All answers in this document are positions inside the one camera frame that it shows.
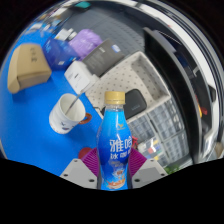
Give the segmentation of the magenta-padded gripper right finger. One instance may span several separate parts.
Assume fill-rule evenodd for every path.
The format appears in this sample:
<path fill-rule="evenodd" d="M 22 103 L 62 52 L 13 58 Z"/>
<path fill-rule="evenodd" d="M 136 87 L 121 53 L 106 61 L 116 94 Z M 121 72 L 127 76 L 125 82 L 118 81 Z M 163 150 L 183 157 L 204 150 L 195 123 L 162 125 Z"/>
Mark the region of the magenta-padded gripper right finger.
<path fill-rule="evenodd" d="M 128 187 L 141 188 L 167 176 L 166 171 L 155 159 L 147 159 L 132 149 L 128 161 Z"/>

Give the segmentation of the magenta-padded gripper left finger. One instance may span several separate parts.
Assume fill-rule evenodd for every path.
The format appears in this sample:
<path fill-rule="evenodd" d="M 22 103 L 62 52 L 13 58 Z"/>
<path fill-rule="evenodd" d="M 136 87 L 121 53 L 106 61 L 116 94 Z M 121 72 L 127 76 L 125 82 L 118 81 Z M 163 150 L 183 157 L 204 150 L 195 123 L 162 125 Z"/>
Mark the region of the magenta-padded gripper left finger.
<path fill-rule="evenodd" d="M 91 149 L 81 153 L 80 158 L 73 159 L 60 177 L 84 188 L 98 189 L 99 174 L 97 150 Z"/>

